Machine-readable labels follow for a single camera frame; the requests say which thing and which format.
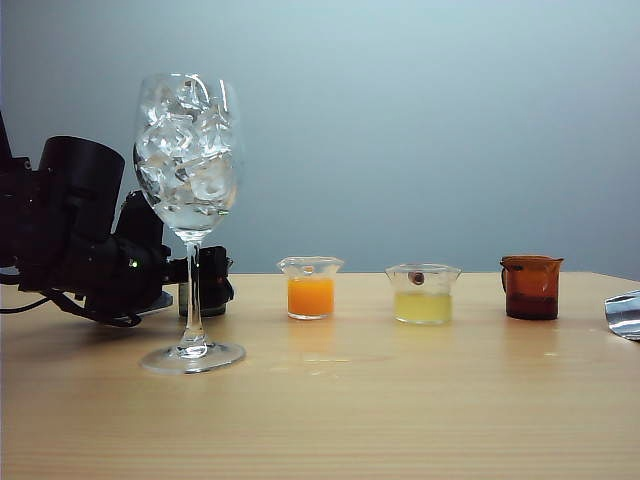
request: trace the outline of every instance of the orange juice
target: orange juice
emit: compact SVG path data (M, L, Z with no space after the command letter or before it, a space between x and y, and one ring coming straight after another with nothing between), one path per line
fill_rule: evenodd
M303 320L323 318L333 312L333 279L290 278L289 316Z

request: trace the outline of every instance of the yellow liquid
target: yellow liquid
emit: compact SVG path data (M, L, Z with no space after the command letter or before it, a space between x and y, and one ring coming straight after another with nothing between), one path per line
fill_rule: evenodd
M444 323L451 320L451 295L397 293L396 318L409 323Z

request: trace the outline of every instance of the amber glass beaker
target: amber glass beaker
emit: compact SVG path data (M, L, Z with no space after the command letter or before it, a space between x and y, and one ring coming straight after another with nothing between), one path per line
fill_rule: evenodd
M558 280L562 258L544 255L502 257L502 288L507 315L526 320L558 318Z

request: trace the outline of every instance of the table surface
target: table surface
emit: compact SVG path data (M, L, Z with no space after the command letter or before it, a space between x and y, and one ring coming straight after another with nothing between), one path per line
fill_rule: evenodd
M640 344L603 313L638 282L563 272L536 322L505 316L497 273L464 273L453 321L415 326L380 273L339 274L313 322L286 316L282 275L230 278L205 326L247 357L204 374L138 366L178 339L176 306L133 329L2 316L2 478L638 478Z

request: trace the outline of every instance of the gray backdrop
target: gray backdrop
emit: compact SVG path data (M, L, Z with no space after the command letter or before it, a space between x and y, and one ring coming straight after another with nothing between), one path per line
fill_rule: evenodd
M538 252L640 279L639 45L637 0L3 0L3 113L36 164L59 134L119 151L122 199L142 77L225 77L246 164L205 244L236 272Z

